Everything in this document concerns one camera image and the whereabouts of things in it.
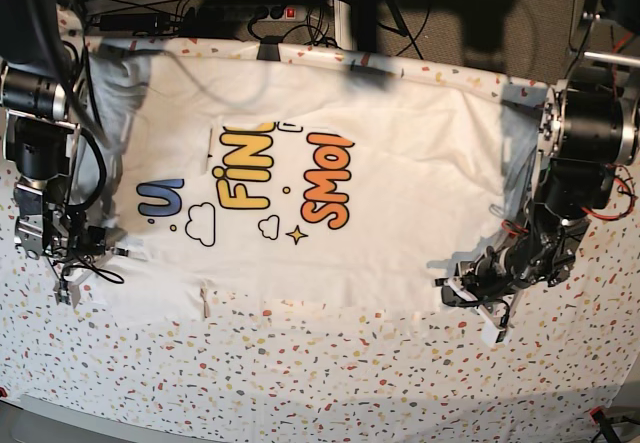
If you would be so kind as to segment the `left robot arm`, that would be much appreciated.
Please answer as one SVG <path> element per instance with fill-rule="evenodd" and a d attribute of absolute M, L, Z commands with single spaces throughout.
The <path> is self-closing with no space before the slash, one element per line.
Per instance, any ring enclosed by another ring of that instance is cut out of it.
<path fill-rule="evenodd" d="M 583 37 L 565 78 L 547 91 L 531 182 L 515 219 L 502 223 L 506 240 L 436 281 L 446 306 L 483 319 L 489 345 L 508 341 L 527 288 L 569 278 L 590 221 L 608 220 L 603 211 L 613 190 L 636 205 L 631 178 L 617 171 L 639 153 L 639 60 L 623 55 L 620 45 L 588 49 L 598 23 L 638 35 L 639 0 L 584 0 L 576 25 Z"/>

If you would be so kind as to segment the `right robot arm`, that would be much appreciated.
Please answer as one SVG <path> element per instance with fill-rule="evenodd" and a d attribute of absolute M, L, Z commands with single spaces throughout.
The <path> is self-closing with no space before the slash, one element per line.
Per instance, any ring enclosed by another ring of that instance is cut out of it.
<path fill-rule="evenodd" d="M 122 281 L 100 269 L 112 246 L 87 219 L 108 176 L 106 135 L 81 101 L 92 90 L 87 69 L 85 52 L 61 38 L 57 0 L 1 0 L 3 156 L 19 173 L 15 245 L 47 261 L 57 303 L 72 306 L 88 276 Z"/>

